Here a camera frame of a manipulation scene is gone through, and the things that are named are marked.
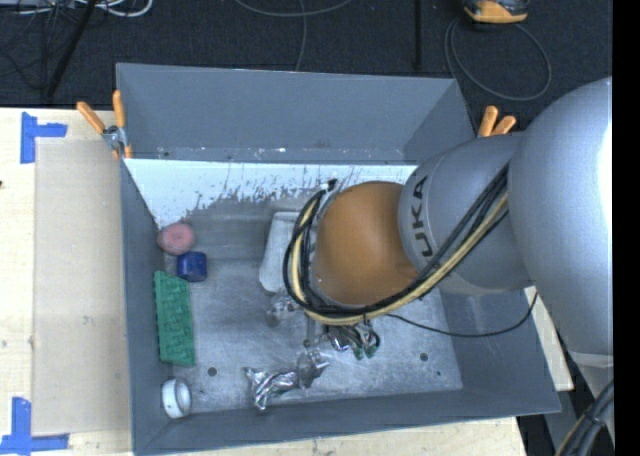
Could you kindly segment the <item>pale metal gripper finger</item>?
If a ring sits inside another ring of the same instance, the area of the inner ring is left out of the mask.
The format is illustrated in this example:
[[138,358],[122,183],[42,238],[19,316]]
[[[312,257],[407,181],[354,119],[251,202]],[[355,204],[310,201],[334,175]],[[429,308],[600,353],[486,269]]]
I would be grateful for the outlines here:
[[303,378],[301,375],[265,375],[253,384],[253,404],[258,409],[265,409],[271,398],[295,389],[307,389],[314,381],[314,377]]
[[315,380],[330,365],[321,353],[301,353],[294,365],[284,368],[263,369],[244,367],[243,373],[249,380]]

